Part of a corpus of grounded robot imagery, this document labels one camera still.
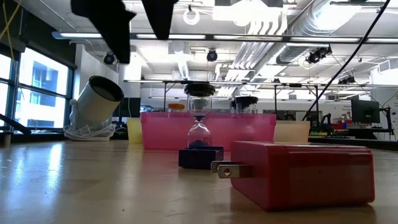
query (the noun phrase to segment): red power adapter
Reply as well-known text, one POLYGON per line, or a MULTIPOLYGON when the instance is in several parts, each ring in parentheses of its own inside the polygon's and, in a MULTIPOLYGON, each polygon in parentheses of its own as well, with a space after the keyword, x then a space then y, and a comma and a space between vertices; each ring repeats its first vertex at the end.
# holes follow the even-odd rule
POLYGON ((361 205, 374 200, 373 157, 361 146, 236 141, 213 172, 264 210, 361 205))

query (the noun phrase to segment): hourglass base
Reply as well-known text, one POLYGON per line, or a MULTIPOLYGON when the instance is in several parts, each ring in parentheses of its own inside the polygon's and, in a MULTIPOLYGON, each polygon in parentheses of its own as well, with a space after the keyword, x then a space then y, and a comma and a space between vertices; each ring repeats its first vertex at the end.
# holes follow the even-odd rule
POLYGON ((178 166, 186 169, 211 169, 213 161, 224 159, 224 147, 205 146, 182 149, 178 152, 178 166))

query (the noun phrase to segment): white cable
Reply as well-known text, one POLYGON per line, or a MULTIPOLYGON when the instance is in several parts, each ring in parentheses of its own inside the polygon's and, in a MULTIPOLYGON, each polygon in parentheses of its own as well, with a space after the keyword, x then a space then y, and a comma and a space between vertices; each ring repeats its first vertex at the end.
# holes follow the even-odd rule
POLYGON ((80 129, 73 129, 72 126, 67 125, 63 130, 64 136, 72 141, 109 141, 115 132, 115 127, 110 124, 103 129, 92 131, 88 125, 80 129))
POLYGON ((114 125, 110 124, 99 130, 91 130, 92 128, 88 125, 77 129, 73 127, 76 125, 78 110, 77 110, 77 100, 70 100, 70 105, 72 106, 72 111, 74 116, 72 116, 72 125, 66 125, 63 127, 64 136, 71 139, 72 141, 109 141, 110 137, 113 136, 115 132, 114 125))

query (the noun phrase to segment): ceiling camera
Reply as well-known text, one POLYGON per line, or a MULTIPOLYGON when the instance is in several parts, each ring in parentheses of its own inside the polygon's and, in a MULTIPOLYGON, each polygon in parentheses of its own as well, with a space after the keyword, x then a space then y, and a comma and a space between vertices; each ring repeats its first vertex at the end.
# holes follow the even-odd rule
POLYGON ((216 50, 209 50, 209 52, 207 53, 207 61, 208 62, 214 62, 217 60, 217 53, 216 50))
POLYGON ((118 59, 116 58, 114 53, 112 53, 112 52, 106 53, 105 58, 104 58, 104 63, 106 65, 114 65, 117 62, 118 62, 118 59))
POLYGON ((347 84, 352 84, 352 83, 356 83, 356 81, 355 81, 354 77, 349 76, 347 78, 343 78, 341 80, 338 80, 337 84, 339 84, 339 85, 347 85, 347 84))
POLYGON ((310 52, 310 55, 305 59, 308 63, 318 63, 324 59, 326 55, 332 53, 331 47, 320 47, 316 51, 310 52))
POLYGON ((273 81, 271 81, 272 83, 280 83, 280 80, 278 78, 274 78, 273 81))

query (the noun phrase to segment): pink plastic bin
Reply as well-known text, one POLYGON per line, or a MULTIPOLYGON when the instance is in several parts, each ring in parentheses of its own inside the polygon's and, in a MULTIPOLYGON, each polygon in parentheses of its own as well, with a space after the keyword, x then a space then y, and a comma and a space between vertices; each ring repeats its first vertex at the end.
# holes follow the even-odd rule
MULTIPOLYGON (((187 147, 187 134, 194 124, 189 113, 141 113, 145 149, 180 150, 187 147)), ((229 151, 233 141, 273 141, 276 115, 210 113, 205 125, 213 145, 229 151)))

